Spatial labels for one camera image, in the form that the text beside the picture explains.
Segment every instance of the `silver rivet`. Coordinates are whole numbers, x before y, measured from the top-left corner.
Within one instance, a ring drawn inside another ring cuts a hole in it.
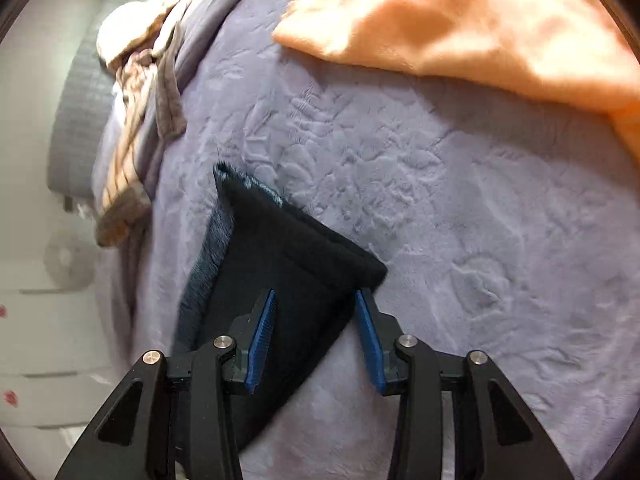
[[[469,359],[471,359],[471,362],[473,364],[483,365],[489,360],[489,356],[482,350],[474,350],[473,352],[471,352],[471,354],[469,354]]]
[[[411,348],[412,346],[416,346],[418,344],[418,340],[415,338],[415,335],[402,334],[398,338],[398,343],[405,348]]]
[[[213,346],[216,348],[229,348],[234,343],[234,339],[228,335],[219,335],[213,340]]]
[[[160,352],[151,350],[142,356],[142,360],[148,365],[156,364],[160,360]]]

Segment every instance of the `bed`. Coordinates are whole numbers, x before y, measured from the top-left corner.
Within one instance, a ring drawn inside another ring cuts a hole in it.
[[[632,157],[601,117],[284,49],[270,33],[289,1],[239,0],[198,56],[182,93],[187,131],[153,161],[152,214],[97,273],[118,351],[171,353],[224,160],[375,254],[388,267],[380,309],[434,349],[484,349],[576,478],[593,478],[640,395]],[[349,326],[245,450],[244,476],[386,478],[396,413],[369,385]]]

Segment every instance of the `orange cloth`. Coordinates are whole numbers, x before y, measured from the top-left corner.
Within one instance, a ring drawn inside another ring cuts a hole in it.
[[[273,38],[603,112],[640,159],[640,65],[599,0],[294,0]]]

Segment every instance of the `gray pillow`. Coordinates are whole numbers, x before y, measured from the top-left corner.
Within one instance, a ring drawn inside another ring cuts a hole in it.
[[[100,63],[95,39],[102,21],[134,0],[102,0],[66,76],[49,147],[47,185],[53,192],[92,200],[91,174],[113,107],[114,77]]]

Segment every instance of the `white wall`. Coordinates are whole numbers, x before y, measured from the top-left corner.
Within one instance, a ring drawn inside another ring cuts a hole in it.
[[[99,1],[31,0],[0,43],[0,352],[10,354],[0,362],[0,426],[38,480],[55,476],[116,381],[91,287],[17,290],[49,288],[41,261],[53,232],[93,240],[92,223],[65,213],[47,189],[46,164],[66,73]]]

